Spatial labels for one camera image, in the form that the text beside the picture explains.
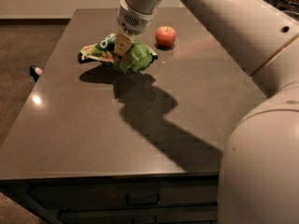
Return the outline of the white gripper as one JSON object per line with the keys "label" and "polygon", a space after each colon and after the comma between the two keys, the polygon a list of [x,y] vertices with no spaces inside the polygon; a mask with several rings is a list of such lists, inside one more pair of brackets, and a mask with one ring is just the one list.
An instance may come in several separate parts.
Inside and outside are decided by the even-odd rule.
{"label": "white gripper", "polygon": [[[153,20],[155,2],[153,0],[120,0],[117,20],[123,30],[133,35],[144,33]],[[125,55],[133,45],[134,40],[127,34],[117,33],[114,52]]]}

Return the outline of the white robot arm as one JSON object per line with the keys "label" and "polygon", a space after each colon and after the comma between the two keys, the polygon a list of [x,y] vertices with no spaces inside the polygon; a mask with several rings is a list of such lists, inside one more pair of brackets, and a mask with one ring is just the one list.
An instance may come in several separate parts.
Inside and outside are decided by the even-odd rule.
{"label": "white robot arm", "polygon": [[[121,0],[141,34],[162,0]],[[224,147],[219,224],[299,224],[299,23],[263,0],[180,0],[264,93]]]}

